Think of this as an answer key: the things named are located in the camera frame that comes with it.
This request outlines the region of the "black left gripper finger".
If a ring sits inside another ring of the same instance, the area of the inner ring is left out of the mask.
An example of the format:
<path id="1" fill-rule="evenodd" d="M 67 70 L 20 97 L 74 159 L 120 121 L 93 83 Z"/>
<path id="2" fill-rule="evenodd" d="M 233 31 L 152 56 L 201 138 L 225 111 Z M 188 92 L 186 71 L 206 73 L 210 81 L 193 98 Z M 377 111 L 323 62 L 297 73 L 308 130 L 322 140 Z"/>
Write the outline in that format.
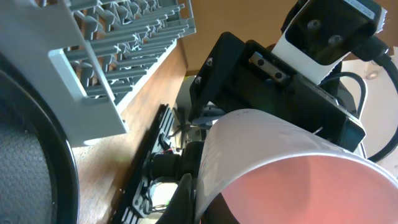
<path id="1" fill-rule="evenodd" d="M 192 175 L 184 174 L 165 212 L 156 224 L 192 224 L 194 203 Z"/>

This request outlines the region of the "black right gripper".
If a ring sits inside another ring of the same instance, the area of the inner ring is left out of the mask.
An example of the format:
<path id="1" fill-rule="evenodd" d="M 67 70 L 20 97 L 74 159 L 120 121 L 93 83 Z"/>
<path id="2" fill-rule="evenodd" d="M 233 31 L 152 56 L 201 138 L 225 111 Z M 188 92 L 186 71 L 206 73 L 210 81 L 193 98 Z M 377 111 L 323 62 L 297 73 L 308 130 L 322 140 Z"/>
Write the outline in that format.
<path id="1" fill-rule="evenodd" d="M 190 87 L 189 121 L 212 102 L 224 113 L 265 111 L 349 151 L 366 133 L 354 108 L 272 55 L 254 40 L 220 35 Z"/>

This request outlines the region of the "pink cup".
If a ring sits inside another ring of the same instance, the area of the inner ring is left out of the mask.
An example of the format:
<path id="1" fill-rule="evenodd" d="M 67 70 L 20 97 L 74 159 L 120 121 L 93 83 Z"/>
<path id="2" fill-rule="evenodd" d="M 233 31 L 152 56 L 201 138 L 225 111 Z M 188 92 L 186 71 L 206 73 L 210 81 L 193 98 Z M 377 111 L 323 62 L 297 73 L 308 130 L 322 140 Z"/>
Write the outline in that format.
<path id="1" fill-rule="evenodd" d="M 208 133 L 195 206 L 222 196 L 240 223 L 396 223 L 397 179 L 276 116 L 243 109 Z"/>

